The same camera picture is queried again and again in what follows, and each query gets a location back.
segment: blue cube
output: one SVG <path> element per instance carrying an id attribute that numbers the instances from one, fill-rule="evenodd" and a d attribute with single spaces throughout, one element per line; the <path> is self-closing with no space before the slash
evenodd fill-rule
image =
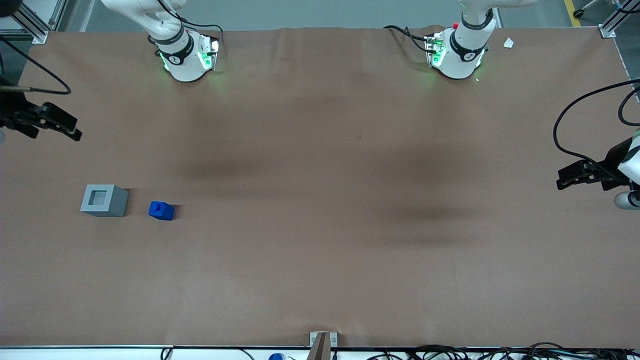
<path id="1" fill-rule="evenodd" d="M 149 206 L 149 215 L 158 220 L 173 220 L 173 206 L 162 201 L 152 201 Z"/>

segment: gray floor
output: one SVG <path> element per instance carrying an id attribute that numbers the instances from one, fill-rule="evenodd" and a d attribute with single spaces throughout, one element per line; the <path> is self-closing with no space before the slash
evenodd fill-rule
<path id="1" fill-rule="evenodd" d="M 574 0 L 576 8 L 588 0 Z M 107 9 L 100 0 L 76 0 L 67 31 L 142 31 L 133 21 Z M 613 11 L 605 1 L 590 8 L 583 26 L 602 22 Z M 449 25 L 460 20 L 460 6 L 454 0 L 190 0 L 180 14 L 191 22 L 217 23 L 226 30 L 269 30 L 302 27 L 381 28 L 396 24 L 421 28 L 430 24 Z M 527 8 L 501 9 L 506 28 L 571 26 L 563 0 L 538 0 Z M 616 39 L 632 78 L 640 76 L 640 15 L 631 16 L 618 30 Z M 28 49 L 28 42 L 16 42 Z M 18 80 L 24 59 L 0 44 L 6 74 Z"/>

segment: brown paper surface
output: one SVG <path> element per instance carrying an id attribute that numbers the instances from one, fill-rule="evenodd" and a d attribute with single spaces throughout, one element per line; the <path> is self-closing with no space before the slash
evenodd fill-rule
<path id="1" fill-rule="evenodd" d="M 0 148 L 3 345 L 637 346 L 638 213 L 555 185 L 559 112 L 626 80 L 597 29 L 499 29 L 461 81 L 398 33 L 281 29 L 225 33 L 223 71 L 179 83 L 145 37 L 31 50 L 73 94 L 28 98 L 84 136 Z M 562 143 L 604 158 L 629 90 L 576 106 Z M 130 189 L 127 216 L 80 213 L 87 184 Z"/>

